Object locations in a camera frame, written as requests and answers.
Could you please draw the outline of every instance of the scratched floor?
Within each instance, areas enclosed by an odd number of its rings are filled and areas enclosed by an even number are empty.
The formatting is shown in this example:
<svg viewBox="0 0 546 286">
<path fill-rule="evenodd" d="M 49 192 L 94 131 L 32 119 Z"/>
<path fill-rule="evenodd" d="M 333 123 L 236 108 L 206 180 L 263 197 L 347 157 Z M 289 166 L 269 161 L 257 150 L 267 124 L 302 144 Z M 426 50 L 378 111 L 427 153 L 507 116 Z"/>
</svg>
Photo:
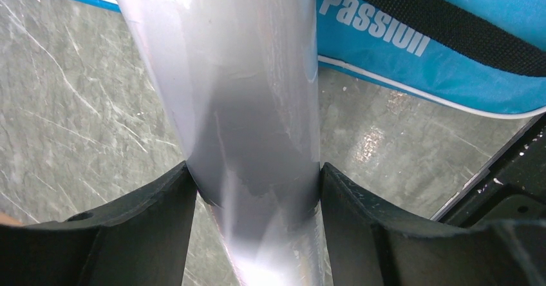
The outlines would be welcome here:
<svg viewBox="0 0 546 286">
<path fill-rule="evenodd" d="M 0 49 L 0 211 L 29 224 L 63 220 L 183 159 L 120 14 L 69 0 L 0 0 Z M 320 70 L 319 85 L 322 160 L 427 217 L 525 123 L 331 70 Z M 201 202 L 184 285 L 236 285 Z"/>
</svg>

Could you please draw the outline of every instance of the screw hole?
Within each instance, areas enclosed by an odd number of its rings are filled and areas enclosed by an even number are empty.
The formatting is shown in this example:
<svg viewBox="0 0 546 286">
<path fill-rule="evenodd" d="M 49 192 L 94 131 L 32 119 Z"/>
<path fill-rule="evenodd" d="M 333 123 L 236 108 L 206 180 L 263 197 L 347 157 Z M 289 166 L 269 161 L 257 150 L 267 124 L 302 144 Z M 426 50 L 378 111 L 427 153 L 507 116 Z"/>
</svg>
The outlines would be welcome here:
<svg viewBox="0 0 546 286">
<path fill-rule="evenodd" d="M 522 205 L 521 207 L 518 208 L 519 213 L 525 213 L 528 210 L 529 210 L 529 208 L 526 205 Z"/>
<path fill-rule="evenodd" d="M 72 216 L 71 218 L 67 219 L 66 221 L 67 222 L 73 222 L 75 220 L 86 220 L 88 218 L 91 218 L 93 217 L 93 213 L 91 212 L 82 212 L 80 214 L 76 214 L 74 216 Z"/>
</svg>

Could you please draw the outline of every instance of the black plastic bracket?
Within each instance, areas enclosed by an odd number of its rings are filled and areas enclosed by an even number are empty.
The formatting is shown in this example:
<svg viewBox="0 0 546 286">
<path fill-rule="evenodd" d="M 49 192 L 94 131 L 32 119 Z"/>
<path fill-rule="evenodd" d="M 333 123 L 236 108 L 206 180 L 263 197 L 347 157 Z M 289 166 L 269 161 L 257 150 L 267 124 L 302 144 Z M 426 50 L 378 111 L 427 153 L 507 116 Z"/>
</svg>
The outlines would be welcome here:
<svg viewBox="0 0 546 286">
<path fill-rule="evenodd" d="M 196 194 L 183 162 L 65 222 L 0 225 L 0 285 L 180 286 Z"/>
<path fill-rule="evenodd" d="M 546 117 L 526 126 L 476 175 L 472 188 L 482 192 L 445 211 L 444 224 L 400 209 L 326 163 L 321 207 L 334 284 L 546 285 L 545 126 Z M 0 285 L 180 286 L 196 193 L 183 162 L 65 222 L 0 225 Z M 537 216 L 511 216 L 514 207 Z M 507 216 L 514 218 L 496 220 Z"/>
</svg>

